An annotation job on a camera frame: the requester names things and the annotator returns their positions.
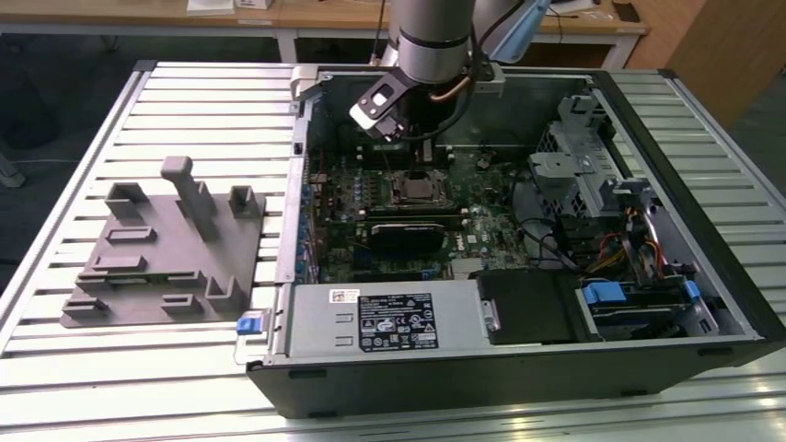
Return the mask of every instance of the slotted aluminum rail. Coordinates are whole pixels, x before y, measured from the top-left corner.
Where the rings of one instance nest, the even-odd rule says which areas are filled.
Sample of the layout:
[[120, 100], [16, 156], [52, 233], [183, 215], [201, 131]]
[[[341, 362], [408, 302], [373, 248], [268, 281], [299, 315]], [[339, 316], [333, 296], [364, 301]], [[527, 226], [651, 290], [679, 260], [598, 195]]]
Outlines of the slotted aluminum rail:
[[[271, 305], [295, 111], [288, 65], [159, 63], [135, 72], [0, 298], [2, 440], [782, 440], [786, 353], [662, 394], [287, 421], [236, 366], [233, 323], [65, 329], [60, 308], [108, 215], [112, 182], [171, 193], [160, 160], [193, 158], [212, 192], [268, 196], [255, 307]], [[786, 315], [783, 199], [678, 81], [614, 75], [775, 311]], [[618, 140], [630, 168], [640, 172]], [[610, 370], [624, 367], [610, 367]], [[536, 382], [538, 379], [522, 379]]]

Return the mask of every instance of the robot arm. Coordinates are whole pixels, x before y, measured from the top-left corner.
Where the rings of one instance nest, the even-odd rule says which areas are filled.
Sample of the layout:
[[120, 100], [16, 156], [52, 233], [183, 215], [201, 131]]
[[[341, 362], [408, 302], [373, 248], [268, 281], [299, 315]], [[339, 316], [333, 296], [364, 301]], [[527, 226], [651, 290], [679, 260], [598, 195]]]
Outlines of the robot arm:
[[[478, 42], [472, 18], [475, 28], [480, 25], [484, 36], [499, 42], [495, 52], [512, 41], [516, 47], [510, 50], [508, 43], [508, 53], [523, 54], [550, 0], [531, 0], [523, 14], [515, 17], [524, 3], [480, 0], [475, 5], [474, 0], [392, 0], [391, 46], [383, 64], [397, 61], [397, 67], [379, 79], [349, 110], [352, 119], [373, 138], [388, 142], [423, 141], [458, 121], [470, 104], [478, 65], [486, 57], [480, 49], [486, 38]], [[498, 29], [506, 20], [516, 23], [507, 31]], [[454, 110], [462, 90], [466, 97]]]
[[428, 95], [468, 77], [474, 0], [392, 0], [397, 67], [365, 91], [349, 110], [373, 138], [409, 132], [407, 109], [428, 105]]

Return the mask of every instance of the white paper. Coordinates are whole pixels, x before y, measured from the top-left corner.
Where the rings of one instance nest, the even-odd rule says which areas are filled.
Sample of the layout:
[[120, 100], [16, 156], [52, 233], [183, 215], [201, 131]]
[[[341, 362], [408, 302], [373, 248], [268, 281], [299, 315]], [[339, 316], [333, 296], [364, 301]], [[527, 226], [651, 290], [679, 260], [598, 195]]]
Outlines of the white paper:
[[249, 7], [252, 9], [268, 9], [273, 0], [235, 0], [237, 7]]
[[556, 17], [556, 14], [568, 16], [571, 12], [592, 9], [594, 7], [596, 6], [592, 0], [574, 0], [572, 2], [552, 4], [546, 15], [552, 17]]
[[185, 14], [189, 16], [224, 16], [235, 14], [233, 0], [188, 0]]

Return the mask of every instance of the white desk leg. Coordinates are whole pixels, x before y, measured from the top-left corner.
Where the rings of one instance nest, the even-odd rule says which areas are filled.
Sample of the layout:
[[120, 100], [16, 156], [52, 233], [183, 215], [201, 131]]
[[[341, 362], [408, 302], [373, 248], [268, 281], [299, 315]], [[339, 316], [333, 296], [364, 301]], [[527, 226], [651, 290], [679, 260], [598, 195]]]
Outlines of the white desk leg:
[[616, 38], [616, 44], [608, 51], [603, 61], [603, 69], [624, 69], [630, 54], [634, 52], [640, 35], [624, 34]]
[[293, 29], [275, 30], [275, 39], [279, 41], [279, 54], [281, 54], [281, 63], [297, 62], [297, 48], [295, 47], [295, 39], [297, 32]]

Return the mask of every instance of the motherboard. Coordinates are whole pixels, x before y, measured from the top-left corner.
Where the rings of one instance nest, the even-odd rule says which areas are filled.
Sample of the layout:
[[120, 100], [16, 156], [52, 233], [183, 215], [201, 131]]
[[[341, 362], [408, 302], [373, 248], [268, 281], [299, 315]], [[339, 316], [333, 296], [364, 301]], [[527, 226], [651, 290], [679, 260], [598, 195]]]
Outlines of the motherboard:
[[319, 283], [468, 279], [530, 265], [510, 208], [519, 164], [482, 146], [435, 148], [414, 168], [399, 145], [313, 161]]

